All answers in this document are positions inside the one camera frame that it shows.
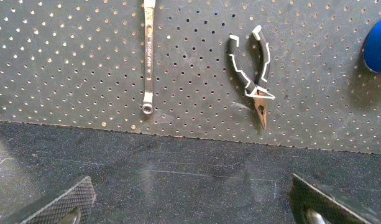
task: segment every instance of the pliers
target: pliers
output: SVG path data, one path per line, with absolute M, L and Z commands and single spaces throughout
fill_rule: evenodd
M 239 37 L 236 35 L 229 35 L 229 56 L 233 63 L 233 67 L 237 75 L 244 85 L 246 96 L 254 99 L 254 105 L 257 110 L 260 123 L 264 130 L 267 127 L 267 103 L 266 99 L 275 99 L 275 96 L 268 93 L 266 90 L 267 78 L 269 77 L 270 70 L 270 51 L 269 43 L 261 31 L 262 27 L 258 25 L 252 34 L 257 39 L 260 52 L 260 66 L 258 71 L 259 79 L 256 83 L 251 81 L 247 74 L 243 71 L 239 60 Z

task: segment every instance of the gray perforated board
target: gray perforated board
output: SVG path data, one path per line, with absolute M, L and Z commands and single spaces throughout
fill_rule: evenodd
M 154 107 L 142 1 L 0 1 L 0 120 L 381 154 L 381 75 L 360 62 L 381 1 L 157 0 Z M 226 55 L 256 25 L 272 66 L 264 131 Z

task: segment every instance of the wrench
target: wrench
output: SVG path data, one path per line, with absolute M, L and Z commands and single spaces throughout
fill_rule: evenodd
M 153 112 L 153 17 L 155 0 L 145 0 L 145 97 L 142 111 L 149 115 Z

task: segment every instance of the pliers handle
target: pliers handle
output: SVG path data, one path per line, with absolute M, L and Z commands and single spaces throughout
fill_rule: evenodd
M 257 39 L 260 51 L 260 61 L 263 66 L 259 66 L 258 75 L 260 75 L 260 80 L 263 82 L 257 82 L 255 84 L 249 76 L 243 71 L 240 60 L 239 60 L 239 37 L 236 35 L 229 35 L 229 56 L 232 60 L 233 67 L 237 72 L 241 83 L 245 87 L 246 96 L 253 98 L 264 98 L 264 99 L 275 99 L 275 96 L 268 93 L 266 90 L 266 82 L 269 76 L 270 70 L 270 51 L 269 43 L 267 42 L 265 36 L 261 31 L 262 27 L 258 25 L 252 34 Z

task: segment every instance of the black table surface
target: black table surface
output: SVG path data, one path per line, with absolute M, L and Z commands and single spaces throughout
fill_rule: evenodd
M 299 172 L 381 212 L 381 156 L 0 123 L 0 219 L 80 175 L 90 223 L 294 223 Z

